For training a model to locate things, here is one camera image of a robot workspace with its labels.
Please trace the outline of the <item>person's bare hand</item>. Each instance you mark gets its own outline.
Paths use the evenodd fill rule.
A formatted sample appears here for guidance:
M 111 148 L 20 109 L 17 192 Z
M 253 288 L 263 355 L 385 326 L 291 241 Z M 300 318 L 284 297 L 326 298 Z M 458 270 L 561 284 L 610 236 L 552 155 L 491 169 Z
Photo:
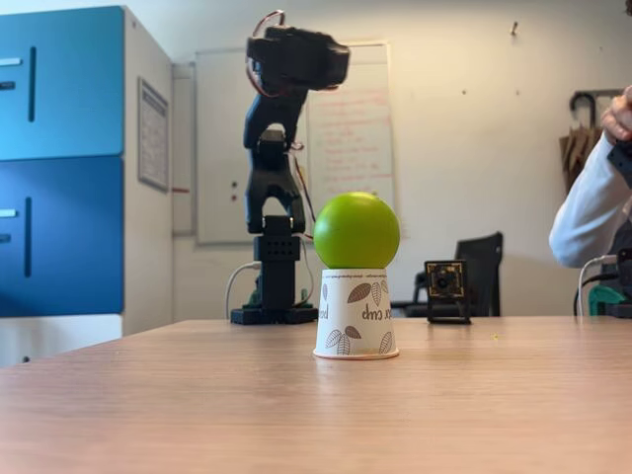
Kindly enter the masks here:
M 601 116 L 603 134 L 611 145 L 631 140 L 631 94 L 632 86 L 629 85 L 611 100 Z

